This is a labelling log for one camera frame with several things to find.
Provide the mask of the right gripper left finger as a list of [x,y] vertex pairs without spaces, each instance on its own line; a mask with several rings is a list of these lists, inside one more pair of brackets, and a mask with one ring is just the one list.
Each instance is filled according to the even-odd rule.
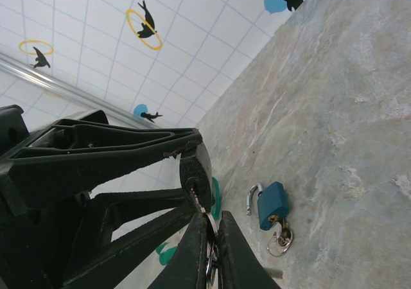
[[195,214],[176,247],[164,242],[155,252],[163,271],[149,285],[150,288],[206,288],[208,217]]

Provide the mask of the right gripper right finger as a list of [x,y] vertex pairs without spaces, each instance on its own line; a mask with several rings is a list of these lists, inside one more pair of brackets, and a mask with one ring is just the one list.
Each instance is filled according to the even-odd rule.
[[255,257],[229,211],[222,212],[218,228],[218,251],[219,288],[279,288]]

